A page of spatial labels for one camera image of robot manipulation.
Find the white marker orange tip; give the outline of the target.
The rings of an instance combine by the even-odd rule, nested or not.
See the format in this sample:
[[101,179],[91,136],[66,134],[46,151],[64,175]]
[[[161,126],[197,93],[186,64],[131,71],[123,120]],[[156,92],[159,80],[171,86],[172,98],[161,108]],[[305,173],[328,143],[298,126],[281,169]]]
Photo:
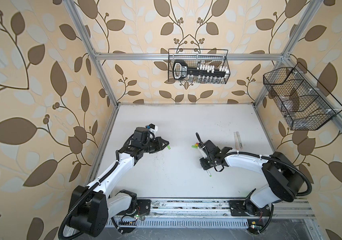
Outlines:
[[238,132],[234,132],[234,139],[235,139],[236,149],[239,150],[240,149],[240,142],[239,142],[239,138],[238,138]]

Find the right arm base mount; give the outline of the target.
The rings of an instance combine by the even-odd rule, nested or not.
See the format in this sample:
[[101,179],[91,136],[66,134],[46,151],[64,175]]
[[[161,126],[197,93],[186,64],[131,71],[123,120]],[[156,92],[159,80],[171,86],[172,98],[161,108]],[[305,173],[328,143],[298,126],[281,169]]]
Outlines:
[[269,217],[271,209],[268,206],[258,208],[251,202],[245,203],[244,200],[230,200],[229,209],[232,217]]

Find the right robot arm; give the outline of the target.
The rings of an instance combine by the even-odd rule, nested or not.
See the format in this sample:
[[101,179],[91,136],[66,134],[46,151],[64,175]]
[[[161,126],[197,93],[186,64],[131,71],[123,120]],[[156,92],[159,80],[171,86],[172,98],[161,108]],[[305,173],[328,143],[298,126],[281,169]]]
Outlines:
[[278,202],[293,202],[312,192],[312,183],[306,175],[291,163],[284,154],[257,155],[234,151],[232,148],[219,149],[212,141],[199,140],[198,150],[202,154],[201,167],[208,171],[213,168],[222,172],[225,168],[242,168],[265,177],[267,183],[252,190],[244,200],[244,208],[253,215],[256,210]]

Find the white marker pink tip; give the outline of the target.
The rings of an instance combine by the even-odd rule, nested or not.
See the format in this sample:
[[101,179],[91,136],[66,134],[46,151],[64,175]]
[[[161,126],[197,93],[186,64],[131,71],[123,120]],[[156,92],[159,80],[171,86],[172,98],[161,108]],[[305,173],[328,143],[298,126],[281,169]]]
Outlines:
[[237,133],[237,138],[238,138],[238,142],[239,142],[239,147],[242,150],[243,149],[243,143],[242,143],[240,133],[239,132],[236,132],[236,133]]

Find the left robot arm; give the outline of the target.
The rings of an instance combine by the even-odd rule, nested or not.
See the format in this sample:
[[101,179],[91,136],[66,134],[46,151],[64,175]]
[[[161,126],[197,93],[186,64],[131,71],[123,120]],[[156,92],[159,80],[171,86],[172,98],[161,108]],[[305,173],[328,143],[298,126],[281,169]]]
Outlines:
[[120,179],[132,169],[145,153],[164,150],[169,142],[156,136],[158,127],[150,124],[137,127],[116,151],[116,160],[87,186],[78,186],[72,192],[67,215],[59,229],[60,240],[73,240],[83,234],[97,237],[117,214],[137,209],[137,194],[122,190],[111,196]]

